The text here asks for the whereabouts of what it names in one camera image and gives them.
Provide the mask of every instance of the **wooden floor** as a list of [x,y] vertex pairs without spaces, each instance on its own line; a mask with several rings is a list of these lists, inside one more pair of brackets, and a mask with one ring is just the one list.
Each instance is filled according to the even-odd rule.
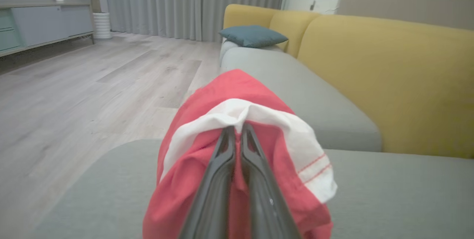
[[0,238],[26,238],[110,149],[162,138],[181,103],[218,75],[219,48],[115,34],[0,75]]

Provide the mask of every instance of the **throw pillow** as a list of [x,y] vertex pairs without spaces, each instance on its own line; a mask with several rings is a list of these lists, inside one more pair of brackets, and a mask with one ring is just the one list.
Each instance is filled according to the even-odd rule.
[[220,30],[220,35],[242,47],[268,47],[288,38],[260,25],[232,26]]

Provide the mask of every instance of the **red garment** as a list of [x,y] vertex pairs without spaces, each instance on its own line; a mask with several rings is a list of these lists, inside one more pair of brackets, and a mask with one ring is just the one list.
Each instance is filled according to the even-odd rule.
[[[215,127],[243,119],[252,123],[301,234],[307,239],[330,238],[333,224],[323,203],[334,195],[336,185],[313,130],[263,84],[233,70],[197,90],[173,119],[159,150],[157,186],[144,217],[144,239],[178,237],[221,133]],[[196,129],[195,138],[188,134]],[[242,176],[239,124],[236,130],[229,233],[231,239],[242,239],[251,237],[249,191]],[[311,147],[301,145],[305,142]]]

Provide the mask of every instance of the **red cloth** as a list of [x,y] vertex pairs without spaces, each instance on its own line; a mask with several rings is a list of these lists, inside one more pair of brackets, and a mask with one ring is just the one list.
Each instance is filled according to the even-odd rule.
[[[221,129],[200,133],[160,181],[164,171],[164,158],[173,134],[180,126],[198,119],[218,104],[232,98],[294,114],[273,92],[240,70],[222,74],[197,90],[179,109],[161,144],[157,186],[143,222],[144,239],[178,237]],[[333,224],[327,206],[321,204],[298,177],[299,172],[286,150],[281,129],[257,122],[252,122],[252,125],[301,234],[307,239],[329,239]],[[249,192],[242,176],[239,155],[240,134],[237,134],[236,149],[237,162],[230,190],[229,233],[231,239],[242,239],[250,238],[251,232]]]

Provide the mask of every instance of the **ribbed planter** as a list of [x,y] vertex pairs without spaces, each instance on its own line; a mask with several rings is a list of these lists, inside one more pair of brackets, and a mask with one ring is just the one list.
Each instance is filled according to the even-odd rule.
[[109,13],[93,13],[95,32],[94,39],[107,40],[112,38],[110,33],[110,14]]

